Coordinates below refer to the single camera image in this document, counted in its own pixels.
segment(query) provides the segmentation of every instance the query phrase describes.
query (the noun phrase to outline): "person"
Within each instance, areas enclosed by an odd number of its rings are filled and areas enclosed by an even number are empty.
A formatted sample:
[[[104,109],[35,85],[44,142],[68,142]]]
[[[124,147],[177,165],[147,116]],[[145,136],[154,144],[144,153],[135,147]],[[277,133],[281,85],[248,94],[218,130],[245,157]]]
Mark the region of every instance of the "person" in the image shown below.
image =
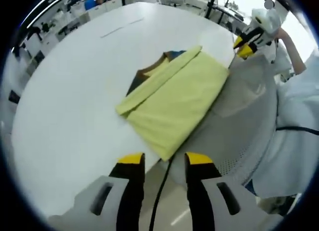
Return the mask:
[[[287,32],[280,28],[276,38],[283,41],[296,75],[278,86],[276,132],[246,186],[261,198],[303,193],[319,160],[318,54],[306,68]]]

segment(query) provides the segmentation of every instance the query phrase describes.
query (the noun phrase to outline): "desk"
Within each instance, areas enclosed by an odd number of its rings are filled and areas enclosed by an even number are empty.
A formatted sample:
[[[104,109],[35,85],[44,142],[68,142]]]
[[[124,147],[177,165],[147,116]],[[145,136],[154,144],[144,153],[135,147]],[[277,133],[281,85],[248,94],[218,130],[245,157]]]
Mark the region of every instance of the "desk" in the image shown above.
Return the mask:
[[[203,50],[228,67],[233,35],[190,12],[138,2],[107,12],[63,39],[34,72],[12,131],[21,187],[45,217],[72,207],[77,193],[118,158],[146,154],[146,172],[159,160],[115,112],[138,69],[164,51]]]

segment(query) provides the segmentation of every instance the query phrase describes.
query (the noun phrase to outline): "black cable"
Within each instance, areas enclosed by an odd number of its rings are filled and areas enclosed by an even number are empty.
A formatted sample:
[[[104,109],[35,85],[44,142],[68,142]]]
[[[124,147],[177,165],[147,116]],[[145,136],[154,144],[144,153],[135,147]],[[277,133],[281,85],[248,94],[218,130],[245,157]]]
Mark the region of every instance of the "black cable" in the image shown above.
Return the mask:
[[[314,135],[319,135],[319,130],[313,130],[310,128],[306,128],[306,127],[301,127],[301,126],[285,126],[285,127],[280,127],[277,128],[276,131],[280,131],[280,130],[297,130],[297,131],[305,131]]]
[[[150,222],[150,229],[149,229],[150,231],[153,231],[153,228],[154,228],[156,209],[158,208],[159,201],[160,201],[160,195],[161,195],[161,192],[162,192],[162,190],[163,190],[163,188],[164,188],[164,185],[165,185],[166,179],[167,179],[167,177],[168,177],[168,173],[169,173],[169,170],[170,170],[170,167],[171,167],[171,164],[172,164],[172,162],[173,162],[174,157],[175,157],[175,155],[173,155],[173,156],[169,159],[169,163],[168,163],[168,167],[167,167],[165,176],[164,176],[164,178],[163,178],[163,181],[161,182],[161,185],[160,185],[160,188],[159,188],[159,192],[158,192],[158,194],[156,195],[156,199],[155,199],[154,207],[153,207],[153,211],[152,211],[151,222]]]

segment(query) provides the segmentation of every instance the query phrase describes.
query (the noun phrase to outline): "person's arm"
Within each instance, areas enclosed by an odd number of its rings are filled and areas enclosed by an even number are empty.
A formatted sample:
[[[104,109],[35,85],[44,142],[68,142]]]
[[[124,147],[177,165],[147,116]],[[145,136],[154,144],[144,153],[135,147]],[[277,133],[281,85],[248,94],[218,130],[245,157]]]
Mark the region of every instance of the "person's arm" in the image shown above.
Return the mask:
[[[295,74],[301,74],[306,69],[306,65],[303,63],[303,60],[301,60],[301,57],[291,37],[287,34],[287,32],[280,28],[276,38],[281,39],[284,42],[285,47],[287,49],[287,53],[292,62]]]

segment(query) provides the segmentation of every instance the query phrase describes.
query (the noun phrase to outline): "white round table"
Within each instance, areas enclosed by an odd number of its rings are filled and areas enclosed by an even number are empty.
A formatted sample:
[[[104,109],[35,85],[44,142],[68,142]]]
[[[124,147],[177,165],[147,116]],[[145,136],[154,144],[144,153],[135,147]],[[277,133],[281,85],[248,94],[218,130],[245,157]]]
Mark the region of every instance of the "white round table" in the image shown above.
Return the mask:
[[[141,2],[90,21],[49,53],[22,94],[12,132],[22,191],[40,215],[66,212],[126,154],[144,152],[146,172],[158,161],[115,106],[138,69],[164,51],[198,44],[229,66],[229,31],[187,11]]]

